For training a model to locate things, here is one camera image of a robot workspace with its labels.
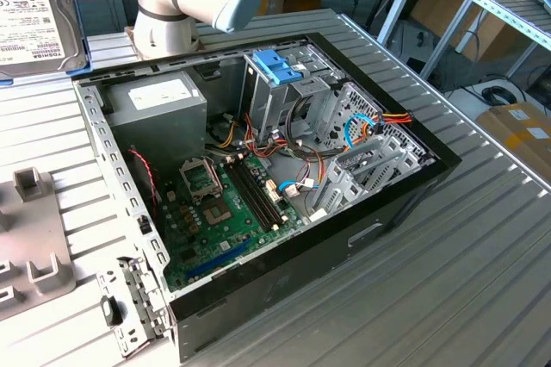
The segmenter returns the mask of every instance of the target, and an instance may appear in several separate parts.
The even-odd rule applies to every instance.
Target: metal bracket
[[[164,298],[143,258],[117,259],[113,269],[96,275],[102,310],[123,357],[130,357],[171,328]]]

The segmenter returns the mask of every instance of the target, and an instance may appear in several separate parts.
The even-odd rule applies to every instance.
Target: red wire
[[[149,176],[149,183],[152,186],[152,200],[153,200],[153,206],[154,206],[153,214],[157,215],[157,198],[155,197],[155,182],[153,181],[152,168],[149,166],[149,163],[147,162],[147,160],[145,160],[145,158],[141,154],[139,154],[133,149],[128,149],[128,151],[134,156],[136,156],[141,161],[141,163],[144,164],[145,169],[147,170],[147,176]]]

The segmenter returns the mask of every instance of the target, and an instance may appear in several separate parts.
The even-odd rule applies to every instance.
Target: hard drive
[[[90,67],[76,0],[0,0],[0,81]]]

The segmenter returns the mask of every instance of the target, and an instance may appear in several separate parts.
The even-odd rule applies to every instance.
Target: cable connector
[[[312,189],[314,186],[314,181],[313,179],[310,179],[310,178],[304,179],[303,185],[305,188]]]
[[[383,125],[377,123],[371,128],[371,135],[383,134],[383,131]]]
[[[285,188],[284,191],[285,191],[285,195],[287,195],[289,199],[300,195],[299,190],[296,189],[296,184],[290,184],[287,188]]]

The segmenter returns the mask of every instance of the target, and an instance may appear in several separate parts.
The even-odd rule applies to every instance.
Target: slotted metal surface
[[[536,0],[473,0],[551,51],[551,14]]]
[[[534,365],[551,357],[551,208],[523,171],[429,86],[329,10],[200,33],[209,47],[319,31],[463,158],[404,225],[198,355],[192,366]],[[95,66],[136,60],[124,34],[91,41]],[[121,359],[94,279],[132,253],[62,76],[0,90],[0,179],[53,173],[78,286],[0,323],[6,365],[176,365],[162,341]]]

